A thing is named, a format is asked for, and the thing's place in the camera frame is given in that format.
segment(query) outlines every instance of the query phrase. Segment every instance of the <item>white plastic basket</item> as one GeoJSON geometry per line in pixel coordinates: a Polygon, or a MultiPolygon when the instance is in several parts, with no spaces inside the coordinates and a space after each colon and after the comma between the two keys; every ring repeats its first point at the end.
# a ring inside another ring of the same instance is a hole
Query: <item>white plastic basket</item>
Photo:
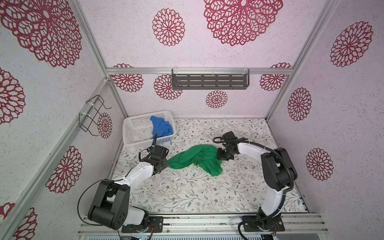
{"type": "Polygon", "coordinates": [[[165,137],[158,137],[156,144],[161,144],[170,141],[175,135],[175,122],[173,121],[170,111],[160,111],[155,113],[147,113],[124,119],[122,131],[123,142],[125,146],[134,147],[136,149],[144,149],[152,144],[153,124],[151,116],[164,118],[172,126],[173,134],[165,137]]]}

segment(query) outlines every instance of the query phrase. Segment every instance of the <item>red doily pattern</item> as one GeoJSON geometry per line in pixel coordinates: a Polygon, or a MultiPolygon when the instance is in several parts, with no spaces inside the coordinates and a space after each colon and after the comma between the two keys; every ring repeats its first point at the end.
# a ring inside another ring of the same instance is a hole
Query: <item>red doily pattern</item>
{"type": "MultiPolygon", "coordinates": [[[[133,68],[128,64],[117,64],[114,68],[133,68]]],[[[143,87],[143,78],[141,74],[115,74],[111,75],[113,82],[122,90],[127,92],[136,92],[143,87]]]]}
{"type": "Polygon", "coordinates": [[[344,29],[331,48],[331,61],[338,67],[351,65],[361,58],[372,41],[372,26],[360,21],[344,29]]]}
{"type": "Polygon", "coordinates": [[[168,100],[178,98],[183,92],[183,90],[172,88],[172,76],[169,74],[158,76],[153,84],[153,88],[157,95],[168,100]]]}
{"type": "Polygon", "coordinates": [[[79,58],[79,25],[66,0],[1,0],[0,16],[38,60],[66,68],[79,58]]]}
{"type": "Polygon", "coordinates": [[[97,130],[102,138],[108,138],[112,133],[112,120],[107,113],[102,113],[97,121],[97,130]]]}
{"type": "Polygon", "coordinates": [[[82,167],[83,160],[79,150],[70,146],[45,186],[55,193],[70,190],[79,179],[82,167]]]}
{"type": "Polygon", "coordinates": [[[295,121],[303,120],[310,112],[311,103],[311,95],[307,89],[296,89],[288,101],[289,116],[295,121]]]}
{"type": "Polygon", "coordinates": [[[184,37],[184,22],[180,14],[173,9],[162,9],[152,21],[153,33],[165,46],[174,46],[184,37]]]}
{"type": "Polygon", "coordinates": [[[210,108],[220,108],[224,106],[228,101],[228,96],[225,92],[215,90],[210,92],[207,97],[205,98],[205,103],[210,108]]]}
{"type": "MultiPolygon", "coordinates": [[[[271,68],[290,68],[292,67],[289,63],[278,63],[273,65],[271,68]]],[[[260,86],[264,90],[274,91],[279,89],[283,84],[287,75],[285,74],[264,74],[260,78],[260,86]]]]}
{"type": "Polygon", "coordinates": [[[14,203],[7,202],[0,207],[0,223],[3,222],[3,220],[7,217],[8,213],[14,205],[14,203]]]}
{"type": "Polygon", "coordinates": [[[25,106],[25,95],[19,81],[0,68],[0,125],[18,118],[25,106]]]}
{"type": "Polygon", "coordinates": [[[283,0],[204,0],[207,28],[221,43],[244,45],[276,19],[283,0]]]}
{"type": "Polygon", "coordinates": [[[333,173],[331,156],[320,148],[312,149],[306,159],[309,173],[317,180],[327,180],[333,173]]]}
{"type": "Polygon", "coordinates": [[[35,230],[37,227],[37,214],[35,208],[31,207],[28,211],[28,215],[23,219],[20,227],[17,228],[15,234],[15,240],[31,240],[35,236],[35,230]]]}

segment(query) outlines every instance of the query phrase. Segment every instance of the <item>floral patterned surface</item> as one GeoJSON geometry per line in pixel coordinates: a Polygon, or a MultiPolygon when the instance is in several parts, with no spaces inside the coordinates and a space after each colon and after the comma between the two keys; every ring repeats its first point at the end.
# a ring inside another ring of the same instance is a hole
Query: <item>floral patterned surface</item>
{"type": "MultiPolygon", "coordinates": [[[[162,144],[169,148],[167,159],[197,144],[214,144],[212,139],[233,131],[268,147],[276,148],[262,119],[175,119],[176,135],[162,144]]],[[[114,177],[125,175],[138,163],[138,151],[124,147],[114,177]]],[[[184,169],[166,168],[131,190],[130,204],[150,212],[254,212],[266,194],[260,162],[239,154],[224,161],[223,172],[211,177],[194,165],[184,169]]],[[[287,193],[284,212],[306,212],[296,189],[287,193]]]]}

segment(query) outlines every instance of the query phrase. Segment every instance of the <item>blue garment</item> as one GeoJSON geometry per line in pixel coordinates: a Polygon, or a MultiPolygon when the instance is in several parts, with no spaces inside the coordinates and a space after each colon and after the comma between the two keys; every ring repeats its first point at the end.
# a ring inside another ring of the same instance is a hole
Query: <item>blue garment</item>
{"type": "Polygon", "coordinates": [[[172,126],[169,124],[169,122],[165,122],[164,118],[158,118],[155,116],[151,117],[151,121],[153,124],[153,131],[152,134],[155,136],[157,133],[157,137],[164,137],[168,135],[173,134],[172,126]]]}

